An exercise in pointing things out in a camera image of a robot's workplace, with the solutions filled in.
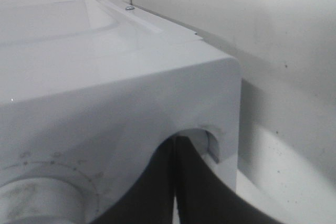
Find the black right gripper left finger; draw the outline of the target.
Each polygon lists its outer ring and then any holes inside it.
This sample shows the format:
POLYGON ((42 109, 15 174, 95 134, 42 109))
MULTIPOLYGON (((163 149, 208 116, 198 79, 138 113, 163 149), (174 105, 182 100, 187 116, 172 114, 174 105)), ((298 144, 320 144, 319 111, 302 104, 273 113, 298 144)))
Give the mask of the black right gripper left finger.
POLYGON ((174 142, 168 138, 127 193, 93 223, 172 223, 173 159, 174 142))

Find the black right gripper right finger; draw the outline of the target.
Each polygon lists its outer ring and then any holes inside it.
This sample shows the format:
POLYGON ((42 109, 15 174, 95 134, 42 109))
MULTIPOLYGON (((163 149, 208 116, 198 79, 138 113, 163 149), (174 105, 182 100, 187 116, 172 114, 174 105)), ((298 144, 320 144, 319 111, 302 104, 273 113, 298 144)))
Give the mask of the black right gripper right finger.
POLYGON ((180 223, 278 223, 222 183, 186 136, 175 140, 175 188, 180 223))

